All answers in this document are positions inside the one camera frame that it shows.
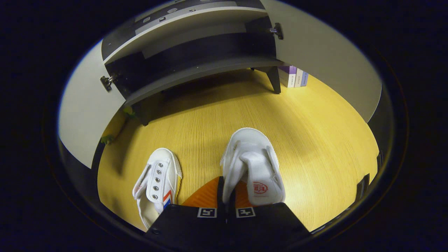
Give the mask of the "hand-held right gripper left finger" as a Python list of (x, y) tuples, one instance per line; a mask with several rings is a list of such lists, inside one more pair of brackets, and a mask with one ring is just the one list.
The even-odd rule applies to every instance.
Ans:
[(223, 177), (216, 177), (192, 195), (199, 202), (190, 206), (170, 204), (145, 238), (159, 245), (219, 245), (227, 219), (223, 185)]

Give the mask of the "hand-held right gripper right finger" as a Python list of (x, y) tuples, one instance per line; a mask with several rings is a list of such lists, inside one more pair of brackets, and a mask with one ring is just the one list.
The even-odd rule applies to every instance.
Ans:
[(256, 207), (247, 185), (238, 182), (226, 205), (226, 238), (231, 247), (288, 247), (311, 233), (285, 203)]

